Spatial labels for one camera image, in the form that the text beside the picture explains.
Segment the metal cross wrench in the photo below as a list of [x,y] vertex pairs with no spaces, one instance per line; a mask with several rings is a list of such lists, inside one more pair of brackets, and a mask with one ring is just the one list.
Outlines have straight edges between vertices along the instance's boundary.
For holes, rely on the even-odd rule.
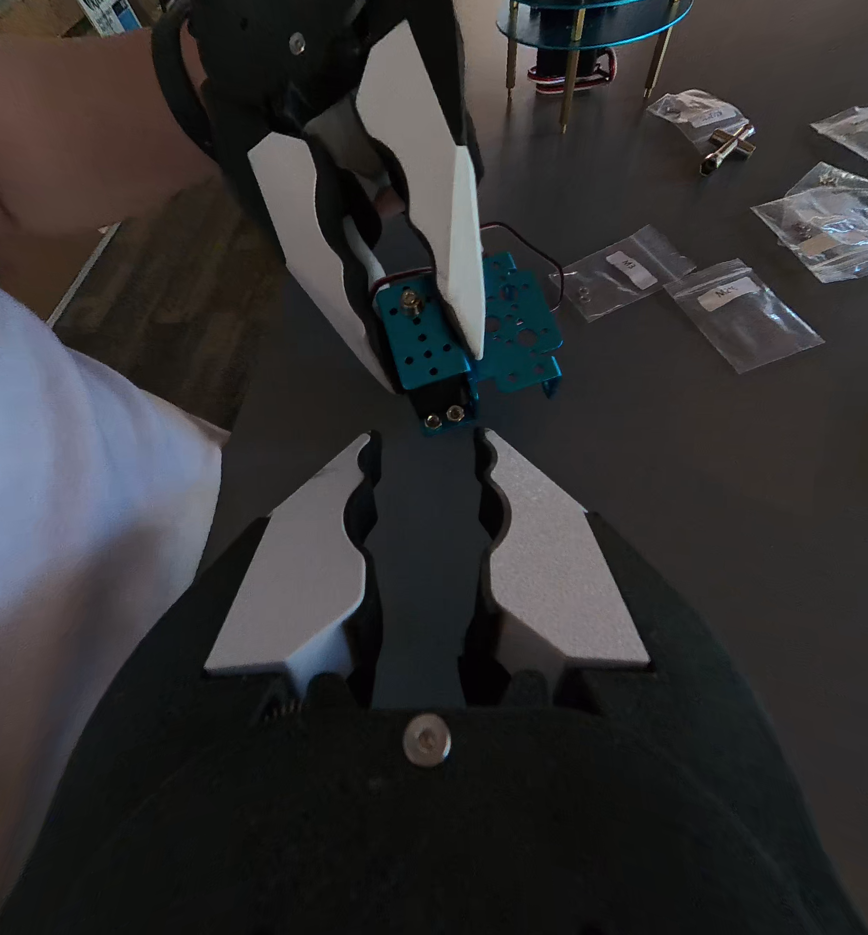
[[733,156],[750,158],[755,151],[755,145],[752,143],[754,135],[755,126],[752,123],[743,124],[735,132],[715,131],[709,139],[710,143],[715,144],[715,149],[702,160],[700,175],[703,177],[712,175]]

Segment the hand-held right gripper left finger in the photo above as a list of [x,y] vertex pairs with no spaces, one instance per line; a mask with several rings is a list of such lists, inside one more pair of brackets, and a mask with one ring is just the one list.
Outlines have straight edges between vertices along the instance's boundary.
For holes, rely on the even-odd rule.
[[381,436],[366,432],[268,514],[207,675],[277,673],[301,697],[334,674],[370,703],[383,625],[366,540],[380,478]]

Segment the person's left forearm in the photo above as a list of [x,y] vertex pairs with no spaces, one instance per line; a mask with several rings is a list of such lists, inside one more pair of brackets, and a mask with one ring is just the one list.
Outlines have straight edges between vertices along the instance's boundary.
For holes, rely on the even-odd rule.
[[113,224],[219,174],[171,115],[150,41],[0,37],[0,238]]

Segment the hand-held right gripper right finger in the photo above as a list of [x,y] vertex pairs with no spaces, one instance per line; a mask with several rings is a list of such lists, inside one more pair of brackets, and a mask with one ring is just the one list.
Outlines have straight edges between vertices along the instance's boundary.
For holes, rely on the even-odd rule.
[[474,448],[489,542],[470,622],[471,705],[498,704],[522,672],[556,698],[572,672],[647,669],[587,509],[493,429],[478,429]]

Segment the blue servo bracket assembly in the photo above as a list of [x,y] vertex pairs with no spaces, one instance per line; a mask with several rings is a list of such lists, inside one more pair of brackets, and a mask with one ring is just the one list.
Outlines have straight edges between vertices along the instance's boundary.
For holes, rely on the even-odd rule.
[[563,336],[533,271],[499,252],[483,258],[483,276],[479,359],[454,333],[432,274],[394,280],[376,296],[397,377],[428,437],[475,422],[482,382],[501,393],[539,387],[553,398],[562,380],[554,353]]

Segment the clear bag with white label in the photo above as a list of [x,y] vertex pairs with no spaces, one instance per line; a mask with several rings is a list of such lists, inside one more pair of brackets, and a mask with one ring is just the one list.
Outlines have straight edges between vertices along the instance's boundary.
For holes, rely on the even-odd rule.
[[694,271],[665,291],[738,374],[824,344],[740,259]]
[[562,304],[585,322],[648,298],[697,268],[653,225],[548,275],[563,286]]

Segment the person's white shirt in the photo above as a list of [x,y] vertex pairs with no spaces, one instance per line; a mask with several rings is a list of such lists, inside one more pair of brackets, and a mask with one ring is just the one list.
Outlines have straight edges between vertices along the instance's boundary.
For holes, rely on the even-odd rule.
[[0,906],[95,706],[194,579],[228,439],[0,289]]

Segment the dark grey desk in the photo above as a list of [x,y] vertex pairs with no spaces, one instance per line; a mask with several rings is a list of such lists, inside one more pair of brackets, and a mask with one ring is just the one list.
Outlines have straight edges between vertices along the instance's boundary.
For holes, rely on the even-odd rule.
[[562,309],[559,392],[481,391],[491,427],[597,511],[710,626],[755,690],[868,922],[868,278],[821,284],[757,219],[820,161],[812,123],[868,105],[868,2],[696,2],[657,92],[705,90],[757,151],[710,178],[642,101],[652,41],[573,105],[519,77],[498,2],[457,2],[486,166],[480,214],[562,265],[652,224],[698,268],[740,259],[825,343],[738,375],[657,294],[591,323]]

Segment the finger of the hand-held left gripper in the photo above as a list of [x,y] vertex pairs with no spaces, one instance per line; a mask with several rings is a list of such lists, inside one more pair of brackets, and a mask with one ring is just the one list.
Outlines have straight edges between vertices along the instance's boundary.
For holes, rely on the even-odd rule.
[[481,169],[465,102],[463,38],[451,2],[369,2],[356,108],[394,158],[407,219],[427,246],[465,348],[484,352]]
[[403,393],[369,295],[385,272],[342,206],[333,159],[306,138],[275,132],[248,156],[288,271],[363,366]]

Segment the cardboard box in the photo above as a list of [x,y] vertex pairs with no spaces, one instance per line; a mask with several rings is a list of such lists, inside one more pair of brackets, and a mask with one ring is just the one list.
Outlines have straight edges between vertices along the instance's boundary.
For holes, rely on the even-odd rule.
[[0,1],[0,35],[110,37],[148,28],[160,15],[155,1]]

